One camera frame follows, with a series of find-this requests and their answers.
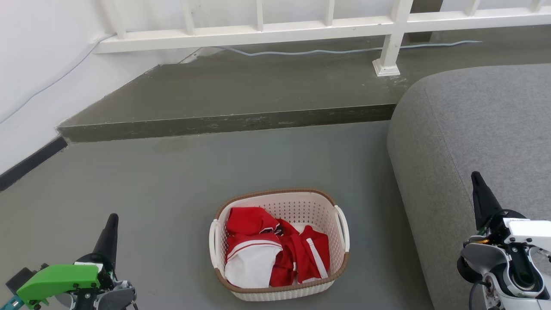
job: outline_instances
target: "wire on floor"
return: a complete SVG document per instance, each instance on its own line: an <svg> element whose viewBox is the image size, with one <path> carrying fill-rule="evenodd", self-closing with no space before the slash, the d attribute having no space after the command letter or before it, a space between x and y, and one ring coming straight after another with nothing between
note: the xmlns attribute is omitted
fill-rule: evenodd
<svg viewBox="0 0 551 310"><path fill-rule="evenodd" d="M417 45L405 45L401 46L400 49L414 49L416 47L438 47L438 46L456 46L459 44L466 43L481 43L482 41L459 41L455 43L431 43L431 44L417 44ZM233 49L228 46L217 46L218 49L228 50L236 52L245 56L260 56L260 55L288 55L288 56L297 56L297 55L308 55L315 53L326 53L326 54L350 54L350 53L361 53L369 51L380 51L382 47L373 47L372 49L363 49L363 50L351 50L351 51L326 51L326 50L314 50L308 52L258 52L258 53L247 53L240 50Z"/></svg>
<svg viewBox="0 0 551 310"><path fill-rule="evenodd" d="M0 124L5 122L8 118L12 117L17 111L19 111L22 107L24 107L34 96L40 94L41 92L47 90L49 87L54 85L55 83L59 82L62 78L67 76L69 73L71 73L76 67L78 67L96 48L98 44L100 44L103 40L106 40L115 34L109 34L105 35L96 42L94 42L90 48L84 51L84 57L80 58L79 60L75 61L75 65L69 67L69 69L63 71L59 74L60 77L53 80L53 82L49 83L46 87L40 88L38 91L34 91L32 95L23 98L19 103L15 104L7 113L5 113L2 118L0 119ZM435 43L435 44L417 44L417 45L407 45L407 46L401 46L400 49L413 49L416 47L437 47L437 46L455 46L459 44L465 44L465 43L480 43L481 41L459 41L455 43ZM350 54L350 53L359 53L359 52L369 52L369 51L378 51L382 50L382 47L374 47L372 49L363 49L363 50L351 50L351 51L326 51L326 50L315 50L315 51L308 51L308 52L258 52L258 53L247 53L240 50L232 49L231 47L227 46L218 46L219 49L229 50L233 51L245 56L259 56L259 55L308 55L308 54L314 54L314 53L327 53L327 54Z"/></svg>

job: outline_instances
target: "sofa cushion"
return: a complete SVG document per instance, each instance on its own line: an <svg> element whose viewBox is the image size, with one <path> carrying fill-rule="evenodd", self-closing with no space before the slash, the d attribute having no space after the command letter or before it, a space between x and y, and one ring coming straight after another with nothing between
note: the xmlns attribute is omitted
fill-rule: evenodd
<svg viewBox="0 0 551 310"><path fill-rule="evenodd" d="M471 172L503 208L551 220L551 65L423 78L396 107L388 151L433 304L466 309L471 285L456 260L476 232Z"/></svg>

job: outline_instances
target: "white laundry basket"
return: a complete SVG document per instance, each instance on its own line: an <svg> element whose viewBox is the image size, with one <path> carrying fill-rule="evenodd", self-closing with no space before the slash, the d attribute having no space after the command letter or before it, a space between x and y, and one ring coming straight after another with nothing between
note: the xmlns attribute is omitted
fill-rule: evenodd
<svg viewBox="0 0 551 310"><path fill-rule="evenodd" d="M268 288L240 288L224 277L229 211L236 207L261 207L275 218L293 226L311 225L329 237L330 267L326 279L313 282ZM303 297L328 289L344 272L348 263L350 237L342 210L327 194L314 189L264 191L231 199L225 203L210 225L210 260L218 280L235 296L245 301L275 301Z"/></svg>

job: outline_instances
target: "gray floor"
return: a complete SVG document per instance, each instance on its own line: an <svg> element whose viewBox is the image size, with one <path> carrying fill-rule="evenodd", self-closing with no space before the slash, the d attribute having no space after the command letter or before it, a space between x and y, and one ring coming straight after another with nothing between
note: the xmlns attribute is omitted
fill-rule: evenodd
<svg viewBox="0 0 551 310"><path fill-rule="evenodd" d="M431 42L479 40L454 47L400 51L401 75L377 77L380 51L247 57L222 51L157 67L62 126L396 104L428 75L477 66L551 62L551 25L437 31ZM380 47L383 36L234 46L247 52Z"/></svg>
<svg viewBox="0 0 551 310"><path fill-rule="evenodd" d="M135 284L140 309L430 310L387 130L383 121L71 145L0 193L0 279L72 263L117 212L118 275ZM232 196L296 186L343 209L348 268L319 295L243 302L214 276L209 224Z"/></svg>

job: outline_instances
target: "concrete step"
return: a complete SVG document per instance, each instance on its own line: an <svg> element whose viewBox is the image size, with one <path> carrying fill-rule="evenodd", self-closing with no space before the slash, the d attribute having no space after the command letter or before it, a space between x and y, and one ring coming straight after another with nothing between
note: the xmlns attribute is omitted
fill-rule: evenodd
<svg viewBox="0 0 551 310"><path fill-rule="evenodd" d="M484 41L402 50L400 76L376 77L380 51L248 57L221 51L191 63L158 66L58 128L69 142L182 136L390 119L419 79L438 72L551 62L551 26L440 31L432 43ZM383 37L237 46L247 52L354 50Z"/></svg>

